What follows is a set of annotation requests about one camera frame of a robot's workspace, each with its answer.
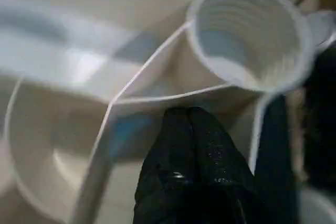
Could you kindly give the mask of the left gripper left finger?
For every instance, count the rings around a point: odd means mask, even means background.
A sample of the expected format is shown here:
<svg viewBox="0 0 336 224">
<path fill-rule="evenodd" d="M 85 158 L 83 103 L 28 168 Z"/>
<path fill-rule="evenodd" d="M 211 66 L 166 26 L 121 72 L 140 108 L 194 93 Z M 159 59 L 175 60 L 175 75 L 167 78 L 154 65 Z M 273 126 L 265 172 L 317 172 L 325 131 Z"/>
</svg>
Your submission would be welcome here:
<svg viewBox="0 0 336 224">
<path fill-rule="evenodd" d="M 193 140 L 186 108 L 170 108 L 142 164 L 133 223 L 187 223 Z"/>
</svg>

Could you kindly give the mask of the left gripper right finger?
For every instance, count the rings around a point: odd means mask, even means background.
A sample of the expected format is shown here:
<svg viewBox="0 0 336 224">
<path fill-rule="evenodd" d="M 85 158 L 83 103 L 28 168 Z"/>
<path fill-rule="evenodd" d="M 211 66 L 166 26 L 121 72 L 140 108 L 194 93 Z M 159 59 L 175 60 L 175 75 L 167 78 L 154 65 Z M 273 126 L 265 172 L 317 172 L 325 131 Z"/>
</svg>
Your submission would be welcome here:
<svg viewBox="0 0 336 224">
<path fill-rule="evenodd" d="M 254 179 L 231 136 L 202 108 L 189 108 L 188 116 L 208 223 L 258 223 Z"/>
</svg>

